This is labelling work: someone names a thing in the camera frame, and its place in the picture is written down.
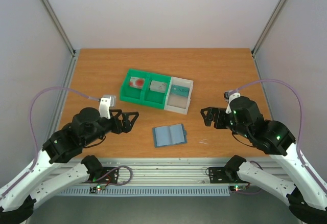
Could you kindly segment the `white translucent bin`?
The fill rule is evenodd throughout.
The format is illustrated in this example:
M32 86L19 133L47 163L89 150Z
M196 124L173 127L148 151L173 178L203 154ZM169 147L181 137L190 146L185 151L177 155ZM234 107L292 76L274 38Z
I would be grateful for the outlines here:
M171 77L164 110L186 115L191 102L193 80Z

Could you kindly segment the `teal leather card holder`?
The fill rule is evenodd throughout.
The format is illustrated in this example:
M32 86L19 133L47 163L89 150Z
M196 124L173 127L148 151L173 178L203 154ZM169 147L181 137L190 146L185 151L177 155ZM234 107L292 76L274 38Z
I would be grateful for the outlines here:
M152 133L155 148L182 145L188 142L183 124L154 127Z

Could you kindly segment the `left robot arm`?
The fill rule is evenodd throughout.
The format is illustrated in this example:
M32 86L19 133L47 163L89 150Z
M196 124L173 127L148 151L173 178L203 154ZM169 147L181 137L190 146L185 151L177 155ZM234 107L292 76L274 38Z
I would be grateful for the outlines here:
M98 183L103 178L116 184L116 179L105 172L94 155L86 156L70 170L48 180L53 171L94 147L94 141L103 142L108 133L128 133L132 130L138 112L124 113L120 109L101 117L97 109L87 107L74 115L72 122L53 133L26 170L7 186L1 188L1 223L23 223L44 202L80 183Z

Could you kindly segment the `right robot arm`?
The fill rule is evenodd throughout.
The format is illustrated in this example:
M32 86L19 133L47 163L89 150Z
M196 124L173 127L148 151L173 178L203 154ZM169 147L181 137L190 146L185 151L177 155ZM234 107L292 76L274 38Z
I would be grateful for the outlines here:
M286 125L264 119L258 105L239 93L231 95L227 108L201 110L206 126L229 129L274 159L290 177L285 181L234 155L224 166L232 183L247 182L277 197L304 223L326 223L326 182L297 151L296 138Z

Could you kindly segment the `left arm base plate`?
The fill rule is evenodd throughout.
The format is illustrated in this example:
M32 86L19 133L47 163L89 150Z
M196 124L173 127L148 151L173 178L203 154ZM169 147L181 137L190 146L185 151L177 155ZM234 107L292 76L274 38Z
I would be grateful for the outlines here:
M119 169L116 169L114 167L104 167L102 169L101 173L98 176L96 176L95 182L98 184L106 184L108 182L117 184L118 178L119 178Z

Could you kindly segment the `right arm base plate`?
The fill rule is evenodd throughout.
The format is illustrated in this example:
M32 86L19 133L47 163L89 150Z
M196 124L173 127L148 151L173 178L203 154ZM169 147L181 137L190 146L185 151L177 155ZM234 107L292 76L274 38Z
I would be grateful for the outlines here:
M248 182L239 179L237 176L227 173L224 167L208 167L205 174L209 177L211 184L248 184Z

